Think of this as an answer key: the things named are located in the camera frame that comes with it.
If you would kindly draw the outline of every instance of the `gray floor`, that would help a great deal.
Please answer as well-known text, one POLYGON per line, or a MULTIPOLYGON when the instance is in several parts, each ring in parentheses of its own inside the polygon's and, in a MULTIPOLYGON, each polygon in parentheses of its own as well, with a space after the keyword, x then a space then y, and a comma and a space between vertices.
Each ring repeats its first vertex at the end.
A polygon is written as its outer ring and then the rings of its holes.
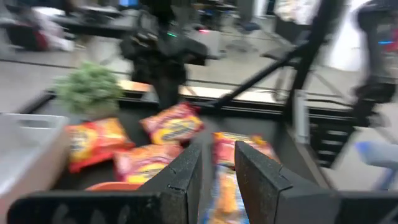
MULTIPOLYGON (((267 21, 262 23, 265 30, 269 29, 267 21)), ((226 45, 234 39, 238 39, 238 34, 233 29, 226 29, 223 36, 223 44, 226 45)), ((192 80, 202 80, 211 82, 225 82, 239 84, 256 73, 261 68, 266 67, 271 60, 260 58, 259 53, 278 47, 278 42, 272 40, 265 32, 259 31, 249 38, 250 43, 259 51, 251 53, 239 53, 233 50, 227 51, 227 57, 222 60, 209 61, 207 67, 188 65, 190 69, 189 78, 192 80)), ((116 40, 97 38, 93 45, 94 54, 97 60, 108 58, 117 54, 116 40)), ((48 65, 57 65, 69 67, 72 57, 67 52, 18 52, 16 60, 29 63, 45 63, 48 65)), ((120 74, 127 72, 130 66, 127 62, 115 57, 107 65, 110 69, 118 72, 120 78, 126 78, 120 74)), ((350 88, 359 83, 362 74, 341 72, 331 68, 325 68, 320 65, 314 67, 306 83, 306 89, 315 96, 334 98, 340 101, 349 101, 350 88)), ((69 68, 43 67, 33 64, 21 64, 11 62, 0 62, 0 112, 13 112, 28 101, 38 97, 40 92, 50 87, 53 79, 68 74, 69 68)), ((276 74, 273 74, 266 80, 260 82, 259 88, 272 88, 275 83, 276 74)), ((219 85, 214 83, 190 82, 193 86, 208 86, 214 88, 233 88, 231 85, 219 85)), ((391 103, 380 107, 390 120, 391 126, 386 128, 392 136, 398 138, 398 119, 395 115, 398 105, 391 103)), ((353 147, 353 143, 363 140, 382 140, 381 136, 373 129, 363 129, 355 135, 347 145, 345 152, 339 158, 335 169, 325 169, 333 183, 338 189, 347 190, 370 190, 378 180, 383 169, 369 167, 364 165, 353 147)))

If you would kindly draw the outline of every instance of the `artificial plant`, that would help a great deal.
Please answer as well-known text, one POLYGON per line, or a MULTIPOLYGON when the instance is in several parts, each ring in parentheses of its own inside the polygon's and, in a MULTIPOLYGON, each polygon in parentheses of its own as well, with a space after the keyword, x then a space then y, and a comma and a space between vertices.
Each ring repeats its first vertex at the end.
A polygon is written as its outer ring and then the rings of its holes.
POLYGON ((116 111, 118 98, 122 95, 122 89, 110 70, 88 62, 57 80, 55 91, 61 104, 69 111, 91 117, 116 111))

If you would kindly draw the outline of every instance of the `white bin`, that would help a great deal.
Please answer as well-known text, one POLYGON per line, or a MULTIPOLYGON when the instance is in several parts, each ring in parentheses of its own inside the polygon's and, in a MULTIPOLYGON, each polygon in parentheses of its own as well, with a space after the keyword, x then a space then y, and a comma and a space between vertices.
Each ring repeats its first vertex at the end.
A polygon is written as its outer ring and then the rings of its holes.
POLYGON ((0 114, 0 223, 24 194, 48 190, 67 162, 68 118, 0 114))

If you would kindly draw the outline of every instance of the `orange bowl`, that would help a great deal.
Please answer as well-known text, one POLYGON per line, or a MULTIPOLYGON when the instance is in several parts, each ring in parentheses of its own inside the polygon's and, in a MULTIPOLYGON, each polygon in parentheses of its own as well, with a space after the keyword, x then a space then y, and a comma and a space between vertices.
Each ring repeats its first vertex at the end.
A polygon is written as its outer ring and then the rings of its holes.
POLYGON ((137 190, 141 185, 130 184, 127 182, 104 182, 93 185, 86 190, 105 191, 105 190, 137 190))

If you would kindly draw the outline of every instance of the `snack bag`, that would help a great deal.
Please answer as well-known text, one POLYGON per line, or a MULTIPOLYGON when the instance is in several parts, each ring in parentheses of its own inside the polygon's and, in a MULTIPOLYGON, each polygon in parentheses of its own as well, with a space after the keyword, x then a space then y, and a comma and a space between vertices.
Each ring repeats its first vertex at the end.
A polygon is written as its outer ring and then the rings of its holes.
POLYGON ((235 167, 235 141, 244 141, 253 148, 262 152, 271 159, 276 159, 270 144, 262 140, 261 136, 247 136, 234 133, 213 133, 214 134, 214 158, 215 163, 234 169, 235 167))
POLYGON ((143 119, 141 124, 154 144, 186 142, 204 128, 203 122, 187 102, 143 119))
POLYGON ((151 144, 129 152, 117 152, 114 163, 118 180, 142 185, 169 165, 182 150, 178 144, 151 144))
POLYGON ((72 137, 70 172, 113 158, 114 152, 134 147, 117 118, 69 126, 72 137))
POLYGON ((203 224, 249 223, 235 171, 217 166, 211 197, 213 202, 205 212, 203 224))

